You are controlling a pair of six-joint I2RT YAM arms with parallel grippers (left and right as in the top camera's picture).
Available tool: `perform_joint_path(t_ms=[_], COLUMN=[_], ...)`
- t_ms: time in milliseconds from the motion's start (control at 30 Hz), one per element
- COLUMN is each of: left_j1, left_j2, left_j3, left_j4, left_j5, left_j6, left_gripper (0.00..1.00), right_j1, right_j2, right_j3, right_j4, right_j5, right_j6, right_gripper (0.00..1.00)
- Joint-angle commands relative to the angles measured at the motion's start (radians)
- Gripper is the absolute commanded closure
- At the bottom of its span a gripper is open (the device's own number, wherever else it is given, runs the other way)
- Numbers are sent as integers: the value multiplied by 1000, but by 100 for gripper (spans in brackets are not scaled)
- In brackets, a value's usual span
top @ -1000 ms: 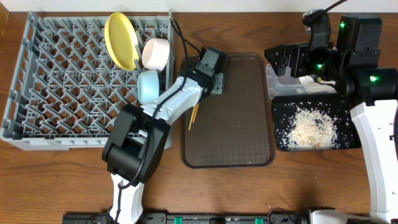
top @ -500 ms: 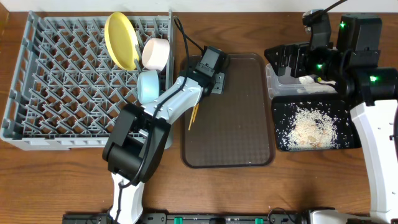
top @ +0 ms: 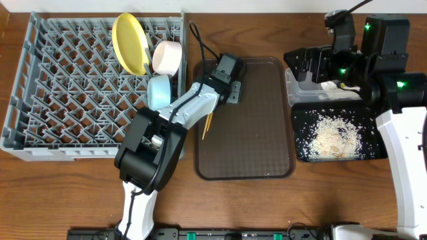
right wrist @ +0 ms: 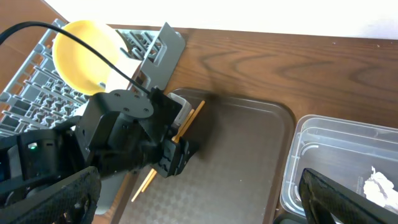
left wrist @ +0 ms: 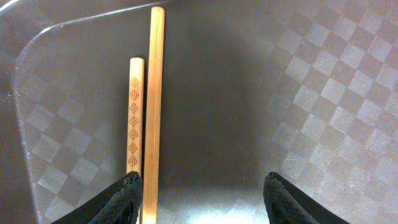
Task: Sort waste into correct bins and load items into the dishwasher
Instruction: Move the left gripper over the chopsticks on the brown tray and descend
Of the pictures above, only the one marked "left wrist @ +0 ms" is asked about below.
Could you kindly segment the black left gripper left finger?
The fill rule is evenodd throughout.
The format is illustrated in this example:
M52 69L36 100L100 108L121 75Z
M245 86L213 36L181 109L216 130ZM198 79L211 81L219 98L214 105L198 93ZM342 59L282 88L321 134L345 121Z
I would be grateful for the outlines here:
M142 198L142 177L131 171L55 223L136 224Z

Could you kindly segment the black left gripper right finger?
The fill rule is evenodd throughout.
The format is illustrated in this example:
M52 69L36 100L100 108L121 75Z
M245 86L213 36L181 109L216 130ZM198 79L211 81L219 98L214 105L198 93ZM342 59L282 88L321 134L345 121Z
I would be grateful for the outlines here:
M263 197L270 224L348 224L276 172L266 175Z

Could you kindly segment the wooden chopstick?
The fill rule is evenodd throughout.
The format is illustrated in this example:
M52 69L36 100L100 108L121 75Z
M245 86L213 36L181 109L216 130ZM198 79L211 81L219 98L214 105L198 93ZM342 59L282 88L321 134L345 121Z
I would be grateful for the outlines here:
M130 59L126 172L142 171L144 59Z
M157 223L164 30L165 10L159 6L153 7L150 15L147 68L142 224Z

